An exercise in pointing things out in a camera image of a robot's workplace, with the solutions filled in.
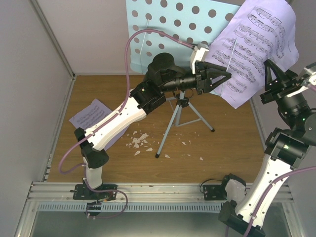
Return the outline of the light blue music stand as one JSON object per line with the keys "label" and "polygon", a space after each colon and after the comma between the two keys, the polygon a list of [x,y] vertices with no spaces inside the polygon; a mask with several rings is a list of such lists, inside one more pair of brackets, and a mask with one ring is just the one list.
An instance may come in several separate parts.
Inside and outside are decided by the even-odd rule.
{"label": "light blue music stand", "polygon": [[[176,66],[191,71],[193,48],[203,43],[201,13],[200,1],[128,0],[126,14],[129,40],[124,52],[126,70],[145,77],[153,58],[166,52],[173,56]],[[195,89],[187,90],[197,94]],[[192,106],[185,95],[186,91],[171,92],[177,104],[169,125],[179,126],[182,108]]]}

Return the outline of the sheet music paper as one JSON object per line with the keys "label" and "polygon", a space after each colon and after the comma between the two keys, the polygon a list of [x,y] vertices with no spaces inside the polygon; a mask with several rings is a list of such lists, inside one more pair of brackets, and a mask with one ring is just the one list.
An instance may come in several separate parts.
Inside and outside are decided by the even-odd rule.
{"label": "sheet music paper", "polygon": [[265,84],[264,62],[283,71],[299,58],[296,15],[285,0],[246,0],[209,46],[206,62],[225,67],[232,77],[214,90],[238,108]]}
{"label": "sheet music paper", "polygon": [[87,129],[100,122],[112,112],[106,105],[98,99],[94,99],[89,106],[75,114],[69,122],[75,128]]}

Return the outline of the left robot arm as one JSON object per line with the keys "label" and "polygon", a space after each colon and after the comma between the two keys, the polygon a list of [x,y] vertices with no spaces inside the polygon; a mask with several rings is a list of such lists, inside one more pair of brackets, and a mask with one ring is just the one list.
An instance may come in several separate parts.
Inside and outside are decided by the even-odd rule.
{"label": "left robot arm", "polygon": [[148,65],[143,81],[128,92],[116,110],[90,128],[75,130],[85,164],[83,179],[87,185],[84,193],[90,199],[100,197],[102,167],[109,160],[104,148],[129,125],[144,119],[165,103],[165,93],[187,89],[195,89],[198,95],[210,93],[231,77],[225,67],[212,63],[195,62],[190,71],[176,66],[169,53],[156,55]]}

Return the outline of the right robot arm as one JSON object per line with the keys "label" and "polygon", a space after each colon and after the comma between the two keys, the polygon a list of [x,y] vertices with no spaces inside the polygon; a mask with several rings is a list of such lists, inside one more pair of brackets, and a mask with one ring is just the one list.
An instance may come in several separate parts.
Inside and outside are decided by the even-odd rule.
{"label": "right robot arm", "polygon": [[316,65],[306,66],[298,75],[283,72],[272,60],[265,63],[263,104],[277,103],[277,111],[288,129],[275,128],[265,141],[266,149],[260,171],[251,188],[229,174],[222,180],[219,196],[227,200],[219,221],[245,237],[265,236],[262,226],[267,211],[286,179],[310,170],[299,168],[309,147],[316,145],[316,111],[311,109],[303,91],[316,84]]}

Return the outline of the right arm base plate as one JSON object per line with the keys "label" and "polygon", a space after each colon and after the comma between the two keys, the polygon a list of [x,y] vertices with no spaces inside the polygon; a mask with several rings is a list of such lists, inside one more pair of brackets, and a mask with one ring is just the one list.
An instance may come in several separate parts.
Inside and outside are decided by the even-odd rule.
{"label": "right arm base plate", "polygon": [[204,200],[222,201],[226,200],[224,188],[221,185],[202,185]]}

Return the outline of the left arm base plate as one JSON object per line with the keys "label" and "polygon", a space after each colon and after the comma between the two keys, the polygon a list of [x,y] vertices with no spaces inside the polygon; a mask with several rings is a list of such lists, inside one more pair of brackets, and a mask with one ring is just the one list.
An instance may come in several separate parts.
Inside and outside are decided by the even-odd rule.
{"label": "left arm base plate", "polygon": [[74,189],[70,190],[70,192],[73,194],[74,200],[115,200],[117,187],[117,185],[113,184],[102,184],[100,187],[96,188],[96,190],[107,191],[98,193],[90,190],[86,183],[83,183],[75,185]]}

